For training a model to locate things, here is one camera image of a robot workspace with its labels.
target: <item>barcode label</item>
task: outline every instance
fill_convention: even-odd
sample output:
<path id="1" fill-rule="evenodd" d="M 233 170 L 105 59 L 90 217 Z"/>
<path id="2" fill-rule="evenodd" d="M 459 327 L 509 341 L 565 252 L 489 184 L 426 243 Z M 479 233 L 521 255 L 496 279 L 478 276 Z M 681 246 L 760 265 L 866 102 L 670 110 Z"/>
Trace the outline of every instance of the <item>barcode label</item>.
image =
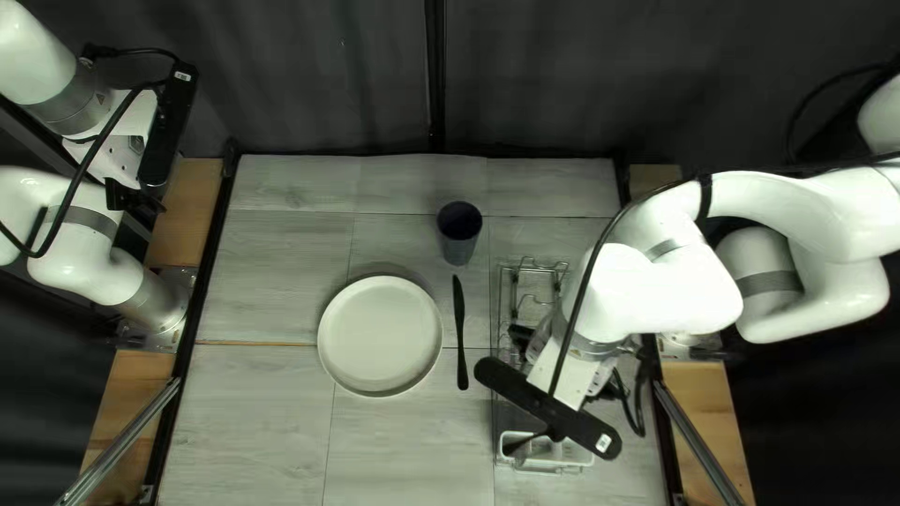
<path id="1" fill-rule="evenodd" d="M 612 442 L 613 439 L 608 434 L 604 434 L 597 440 L 597 449 L 600 450 L 601 453 L 606 453 L 609 444 Z"/>

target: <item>wood grain tile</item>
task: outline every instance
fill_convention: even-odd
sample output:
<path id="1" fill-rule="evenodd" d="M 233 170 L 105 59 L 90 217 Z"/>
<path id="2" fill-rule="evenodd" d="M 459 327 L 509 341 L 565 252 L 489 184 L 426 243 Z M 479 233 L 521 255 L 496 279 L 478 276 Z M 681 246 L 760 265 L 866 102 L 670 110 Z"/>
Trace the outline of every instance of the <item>wood grain tile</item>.
<path id="1" fill-rule="evenodd" d="M 464 200 L 484 213 L 485 158 L 399 155 L 361 160 L 359 212 L 435 214 L 445 203 Z"/>
<path id="2" fill-rule="evenodd" d="M 222 160 L 185 158 L 174 168 L 147 249 L 149 267 L 198 267 L 219 197 Z"/>
<path id="3" fill-rule="evenodd" d="M 470 367 L 487 350 L 466 350 Z M 398 397 L 365 399 L 338 387 L 328 449 L 327 506 L 493 504 L 491 401 L 470 377 L 456 388 L 456 350 Z"/>
<path id="4" fill-rule="evenodd" d="M 351 214 L 229 211 L 198 339 L 314 343 L 352 230 Z"/>
<path id="5" fill-rule="evenodd" d="M 175 355 L 120 349 L 112 362 L 103 400 L 91 431 L 82 472 L 107 449 L 154 395 L 166 386 Z M 153 448 L 158 417 L 141 432 L 86 504 L 125 504 L 140 493 Z"/>
<path id="6" fill-rule="evenodd" d="M 231 209 L 352 212 L 360 158 L 241 157 Z"/>
<path id="7" fill-rule="evenodd" d="M 725 364 L 664 361 L 662 376 L 744 501 L 755 504 Z M 672 430 L 685 497 L 691 504 L 725 504 L 684 437 L 678 429 Z"/>
<path id="8" fill-rule="evenodd" d="M 605 158 L 489 159 L 488 195 L 490 216 L 610 218 L 619 209 Z"/>
<path id="9" fill-rule="evenodd" d="M 313 347 L 197 346 L 159 503 L 321 504 L 333 397 Z"/>
<path id="10" fill-rule="evenodd" d="M 350 279 L 373 273 L 415 281 L 435 299 L 444 323 L 444 346 L 456 346 L 453 274 L 465 295 L 464 339 L 467 348 L 488 348 L 488 238 L 483 231 L 472 260 L 455 267 L 441 255 L 435 217 L 430 215 L 358 214 L 350 254 Z"/>
<path id="11" fill-rule="evenodd" d="M 629 387 L 634 385 L 635 366 L 635 360 L 630 357 L 623 357 L 619 363 L 622 379 Z M 594 466 L 577 475 L 521 474 L 498 466 L 494 473 L 497 506 L 666 503 L 649 387 L 645 385 L 643 390 L 645 438 L 638 438 L 628 426 L 620 402 L 597 401 L 588 404 L 586 410 L 618 431 L 622 437 L 622 453 L 611 461 L 598 458 Z"/>

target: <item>dark backdrop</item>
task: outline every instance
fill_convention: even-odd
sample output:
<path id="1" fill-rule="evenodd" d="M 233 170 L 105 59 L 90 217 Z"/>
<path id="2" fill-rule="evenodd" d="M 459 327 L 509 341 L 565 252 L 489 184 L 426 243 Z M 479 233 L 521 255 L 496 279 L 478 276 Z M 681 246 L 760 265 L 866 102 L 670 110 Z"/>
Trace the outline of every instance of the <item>dark backdrop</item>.
<path id="1" fill-rule="evenodd" d="M 264 151 L 428 147 L 422 0 L 22 2 L 72 50 L 156 45 L 194 63 L 187 156 L 228 134 Z M 448 148 L 778 162 L 796 102 L 890 57 L 898 22 L 891 0 L 446 0 Z"/>
<path id="2" fill-rule="evenodd" d="M 428 148 L 422 0 L 22 2 L 75 53 L 87 41 L 159 46 L 194 63 L 202 77 L 186 156 L 219 156 L 229 135 L 258 151 Z M 786 119 L 808 90 L 900 49 L 892 0 L 447 0 L 445 20 L 447 146 L 455 152 L 622 148 L 633 161 L 778 163 Z M 103 63 L 113 83 L 163 71 L 165 61 L 153 58 Z M 824 95 L 798 143 L 858 85 Z M 0 163 L 24 156 L 7 144 L 0 136 Z M 898 276 L 892 268 L 892 282 Z M 25 503 L 54 495 L 77 473 L 103 388 L 97 371 L 105 373 L 111 351 L 83 348 L 71 335 L 76 317 L 14 321 L 17 303 L 0 301 L 0 331 L 18 336 L 6 343 L 7 382 L 46 375 L 37 390 L 5 393 L 31 396 L 4 402 L 4 421 L 18 425 L 0 442 L 9 445 L 9 483 L 0 488 Z M 895 320 L 885 317 L 895 307 L 877 327 L 787 343 L 755 357 L 755 369 L 733 369 L 760 504 L 815 495 L 897 503 L 895 468 L 884 457 L 900 449 L 891 432 L 900 351 Z M 65 416 L 70 425 L 22 416 Z M 29 430 L 35 446 L 20 444 L 13 429 Z"/>

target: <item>black handle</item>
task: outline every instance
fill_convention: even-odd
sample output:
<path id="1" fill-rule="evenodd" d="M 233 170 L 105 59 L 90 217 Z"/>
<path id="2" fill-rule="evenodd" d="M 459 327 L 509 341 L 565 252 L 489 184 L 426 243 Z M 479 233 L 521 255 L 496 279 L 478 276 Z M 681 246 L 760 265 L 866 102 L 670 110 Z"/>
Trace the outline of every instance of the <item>black handle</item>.
<path id="1" fill-rule="evenodd" d="M 469 372 L 465 367 L 465 353 L 459 350 L 459 360 L 456 362 L 456 386 L 460 390 L 469 389 Z"/>
<path id="2" fill-rule="evenodd" d="M 453 310 L 456 319 L 456 386 L 460 390 L 469 388 L 469 373 L 465 366 L 465 347 L 463 346 L 463 324 L 465 323 L 465 299 L 463 285 L 453 275 Z"/>

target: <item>white robotic arm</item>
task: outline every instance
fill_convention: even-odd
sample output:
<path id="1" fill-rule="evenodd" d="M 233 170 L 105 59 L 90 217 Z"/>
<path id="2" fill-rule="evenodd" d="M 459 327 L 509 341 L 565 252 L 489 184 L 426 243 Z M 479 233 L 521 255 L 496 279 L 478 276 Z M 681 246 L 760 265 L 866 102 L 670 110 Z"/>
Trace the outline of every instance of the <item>white robotic arm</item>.
<path id="1" fill-rule="evenodd" d="M 739 230 L 723 241 L 718 256 L 694 223 L 699 183 L 639 204 L 621 218 L 593 267 L 554 396 L 578 410 L 598 370 L 602 377 L 615 364 L 629 334 L 703 334 L 737 321 L 746 339 L 771 342 L 879 311 L 888 297 L 879 257 L 900 249 L 898 181 L 900 168 L 857 167 L 809 179 L 715 174 L 710 217 L 747 218 L 771 228 Z M 528 376 L 545 391 L 589 257 L 563 292 Z M 795 269 L 791 284 L 786 278 Z"/>
<path id="2" fill-rule="evenodd" d="M 60 134 L 79 163 L 84 165 L 96 142 L 103 143 L 86 167 L 88 173 L 140 188 L 138 168 L 157 109 L 152 90 L 110 89 L 90 62 L 76 59 L 13 0 L 0 0 L 0 69 L 0 94 Z M 117 121 L 108 137 L 95 140 L 114 115 Z M 20 243 L 33 234 L 32 244 L 43 244 L 70 184 L 72 180 L 55 174 L 0 167 L 0 221 Z M 41 210 L 46 210 L 43 221 L 35 223 Z M 183 324 L 186 290 L 166 285 L 131 255 L 113 248 L 122 211 L 107 209 L 103 187 L 82 182 L 60 219 L 49 249 L 40 256 L 35 248 L 36 258 L 28 260 L 35 281 L 112 306 L 153 334 Z M 19 254 L 0 235 L 0 266 Z"/>

